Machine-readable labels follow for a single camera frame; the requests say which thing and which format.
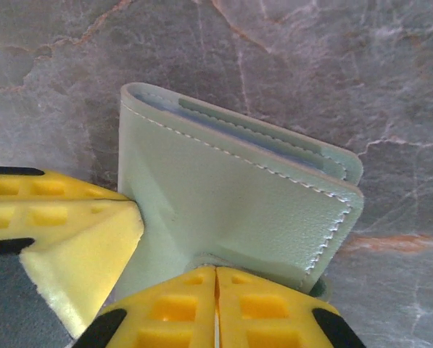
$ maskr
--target black rubber pad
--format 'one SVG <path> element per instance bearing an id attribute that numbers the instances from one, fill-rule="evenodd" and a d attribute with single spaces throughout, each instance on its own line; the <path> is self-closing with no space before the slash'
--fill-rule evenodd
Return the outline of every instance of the black rubber pad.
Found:
<path id="1" fill-rule="evenodd" d="M 334 348 L 366 348 L 340 315 L 323 308 L 315 308 L 313 315 Z"/>
<path id="2" fill-rule="evenodd" d="M 72 341 L 21 265 L 18 254 L 32 243 L 0 241 L 0 348 L 64 348 Z"/>
<path id="3" fill-rule="evenodd" d="M 118 308 L 97 317 L 73 348 L 105 348 L 120 327 L 127 312 Z"/>
<path id="4" fill-rule="evenodd" d="M 29 176 L 40 176 L 44 175 L 45 172 L 29 167 L 0 167 L 0 175 L 29 175 Z"/>

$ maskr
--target light green leather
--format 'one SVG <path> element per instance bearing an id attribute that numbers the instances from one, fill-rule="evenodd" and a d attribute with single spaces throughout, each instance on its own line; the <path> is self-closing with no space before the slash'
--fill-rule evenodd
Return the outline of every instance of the light green leather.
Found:
<path id="1" fill-rule="evenodd" d="M 119 191 L 141 243 L 123 298 L 203 254 L 309 292 L 363 209 L 351 152 L 144 83 L 121 89 Z"/>

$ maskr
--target yellow foam pad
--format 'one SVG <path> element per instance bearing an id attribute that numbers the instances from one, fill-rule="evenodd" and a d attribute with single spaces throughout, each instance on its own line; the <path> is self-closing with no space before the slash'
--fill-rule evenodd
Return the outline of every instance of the yellow foam pad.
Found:
<path id="1" fill-rule="evenodd" d="M 117 192 L 60 173 L 50 170 L 39 172 L 41 175 L 0 174 L 0 201 L 59 199 L 128 200 L 127 197 Z"/>
<path id="2" fill-rule="evenodd" d="M 0 240 L 35 240 L 20 261 L 74 337 L 95 318 L 143 230 L 130 201 L 0 201 Z"/>

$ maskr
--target stone background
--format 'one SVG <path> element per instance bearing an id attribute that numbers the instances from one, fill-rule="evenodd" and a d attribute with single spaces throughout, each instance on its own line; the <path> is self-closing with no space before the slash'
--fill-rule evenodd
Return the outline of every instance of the stone background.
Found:
<path id="1" fill-rule="evenodd" d="M 433 0 L 0 0 L 0 165 L 114 188 L 133 81 L 359 154 L 332 303 L 368 347 L 433 347 Z"/>

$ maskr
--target wallet fold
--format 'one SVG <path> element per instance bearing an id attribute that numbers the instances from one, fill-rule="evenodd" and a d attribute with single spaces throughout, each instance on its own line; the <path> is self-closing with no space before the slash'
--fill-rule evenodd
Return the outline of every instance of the wallet fold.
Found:
<path id="1" fill-rule="evenodd" d="M 309 292 L 361 214 L 362 172 L 331 144 L 157 86 L 123 86 L 118 189 L 139 204 L 145 233 L 117 297 L 201 255 Z"/>

